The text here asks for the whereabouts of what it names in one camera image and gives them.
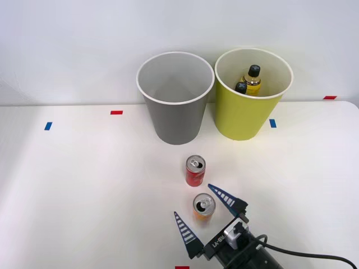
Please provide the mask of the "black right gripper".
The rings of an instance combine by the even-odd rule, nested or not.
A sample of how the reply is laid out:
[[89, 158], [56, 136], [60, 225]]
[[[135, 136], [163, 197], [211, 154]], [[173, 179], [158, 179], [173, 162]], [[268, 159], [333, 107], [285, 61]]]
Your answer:
[[[208, 184], [208, 187], [234, 217], [245, 216], [247, 202], [215, 185]], [[201, 257], [204, 254], [207, 260], [215, 257], [220, 263], [229, 263], [242, 250], [242, 236], [240, 233], [233, 232], [237, 223], [242, 224], [240, 218], [233, 219], [205, 246], [178, 213], [174, 212], [174, 218], [190, 259]]]

